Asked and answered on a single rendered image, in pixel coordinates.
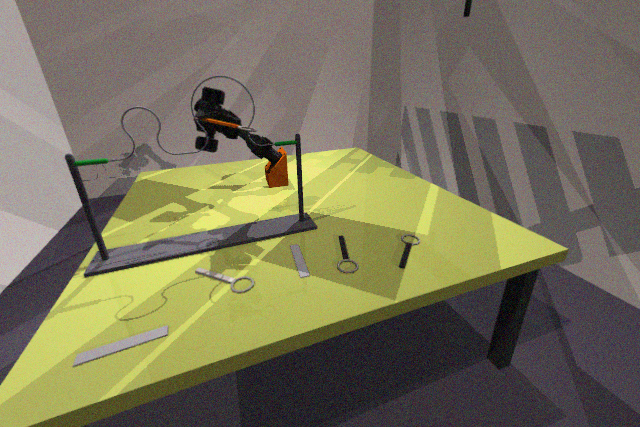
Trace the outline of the grey handle with white loop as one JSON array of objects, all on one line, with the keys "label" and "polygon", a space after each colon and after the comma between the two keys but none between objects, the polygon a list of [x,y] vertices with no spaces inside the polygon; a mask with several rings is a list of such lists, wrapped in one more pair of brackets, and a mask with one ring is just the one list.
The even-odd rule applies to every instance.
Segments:
[{"label": "grey handle with white loop", "polygon": [[[412,236],[412,237],[415,237],[415,238],[417,238],[417,240],[418,240],[418,241],[417,241],[416,243],[409,243],[409,242],[406,242],[406,241],[404,241],[404,240],[403,240],[403,237],[405,237],[405,236]],[[399,263],[399,267],[400,267],[400,268],[404,268],[404,267],[405,267],[405,264],[406,264],[406,260],[407,260],[408,254],[409,254],[409,251],[410,251],[410,247],[411,247],[411,245],[416,245],[416,244],[418,244],[418,243],[420,242],[420,239],[419,239],[417,236],[415,236],[415,235],[412,235],[412,234],[405,234],[405,235],[402,235],[402,236],[401,236],[401,240],[402,240],[402,242],[406,243],[406,245],[405,245],[405,248],[404,248],[404,251],[403,251],[403,254],[402,254],[402,257],[401,257],[400,263]]]},{"label": "grey handle with white loop", "polygon": [[[337,268],[338,268],[341,272],[344,272],[344,273],[353,273],[353,272],[355,272],[355,271],[358,269],[358,264],[357,264],[354,260],[351,260],[351,259],[349,259],[349,258],[348,258],[347,249],[346,249],[346,245],[345,245],[345,241],[344,241],[344,237],[343,237],[343,236],[339,236],[339,241],[340,241],[340,246],[341,246],[341,251],[342,251],[343,260],[341,260],[341,261],[339,261],[339,262],[337,263]],[[342,270],[342,269],[339,267],[339,265],[340,265],[340,263],[342,263],[342,262],[344,262],[344,261],[350,261],[350,262],[353,262],[353,263],[356,265],[355,269],[353,269],[353,270],[351,270],[351,271],[345,271],[345,270]]]}]

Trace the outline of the white ring with flat handle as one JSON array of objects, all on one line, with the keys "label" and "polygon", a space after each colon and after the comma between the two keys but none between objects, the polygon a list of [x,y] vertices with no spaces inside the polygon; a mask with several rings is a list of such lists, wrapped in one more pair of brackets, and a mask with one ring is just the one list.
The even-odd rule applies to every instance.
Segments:
[{"label": "white ring with flat handle", "polygon": [[[231,283],[231,290],[233,292],[235,292],[235,293],[245,293],[245,291],[250,290],[254,285],[253,278],[249,277],[249,276],[241,276],[241,277],[238,277],[238,278],[235,279],[233,277],[230,277],[230,276],[227,276],[227,275],[224,275],[224,274],[221,274],[221,273],[216,273],[216,272],[213,272],[213,271],[201,268],[201,267],[198,267],[198,269],[195,270],[195,273],[199,274],[199,275],[202,275],[202,276],[205,276],[205,277],[208,277],[208,278],[211,278],[211,279],[214,279],[214,280],[217,280],[217,281],[221,280],[221,282],[225,281],[225,282]],[[237,280],[244,279],[244,278],[250,279],[252,281],[251,285],[248,288],[243,289],[241,291],[235,290],[233,288],[234,283]]]}]

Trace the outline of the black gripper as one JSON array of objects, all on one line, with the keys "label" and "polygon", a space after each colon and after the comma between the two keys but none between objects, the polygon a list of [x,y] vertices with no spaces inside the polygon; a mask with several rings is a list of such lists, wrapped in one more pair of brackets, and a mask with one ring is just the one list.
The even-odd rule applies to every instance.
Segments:
[{"label": "black gripper", "polygon": [[[206,107],[203,107],[203,106],[199,107],[199,110],[194,115],[195,118],[211,119],[211,120],[217,120],[217,121],[223,122],[222,115],[220,115],[220,110],[215,109],[215,104],[224,105],[225,95],[226,94],[223,93],[222,90],[203,87],[202,95],[201,95],[202,100],[205,100],[205,102],[209,102],[209,103],[207,103]],[[216,131],[221,131],[223,125],[209,123],[199,119],[196,119],[197,122],[205,130],[206,134],[208,134],[208,144],[206,148],[202,151],[208,151],[208,152],[214,153],[218,149],[218,142],[219,142],[219,140],[215,140],[214,137],[215,137]],[[206,142],[207,142],[207,136],[205,137],[197,136],[195,140],[195,148],[200,150],[201,148],[203,148],[203,146],[206,145]]]}]

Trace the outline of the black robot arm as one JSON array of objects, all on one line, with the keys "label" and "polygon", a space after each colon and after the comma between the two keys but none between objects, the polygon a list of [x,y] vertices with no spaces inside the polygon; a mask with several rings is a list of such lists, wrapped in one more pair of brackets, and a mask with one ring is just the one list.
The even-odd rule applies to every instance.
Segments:
[{"label": "black robot arm", "polygon": [[[202,97],[201,97],[195,103],[194,111],[197,112],[200,106],[206,107],[207,103],[209,102],[205,102],[205,100],[202,100]],[[227,111],[226,109],[223,109],[220,104],[215,104],[215,109],[220,110],[220,115],[222,115],[223,122],[242,126],[241,119],[237,117],[235,114],[233,114],[230,110]],[[242,139],[246,141],[248,148],[251,149],[251,152],[253,154],[255,154],[261,159],[265,157],[267,160],[269,160],[272,163],[273,166],[275,166],[275,164],[283,156],[281,152],[277,152],[274,148],[272,148],[273,145],[257,146],[253,144],[248,137],[247,131],[243,131],[237,128],[223,125],[221,131],[218,131],[218,132],[222,133],[229,139],[238,139],[238,136],[240,136]],[[267,145],[268,143],[273,144],[273,142],[270,141],[267,137],[263,137],[263,136],[260,137],[259,135],[251,134],[250,132],[249,132],[249,136],[251,140],[256,144],[259,144],[259,145]]]}]

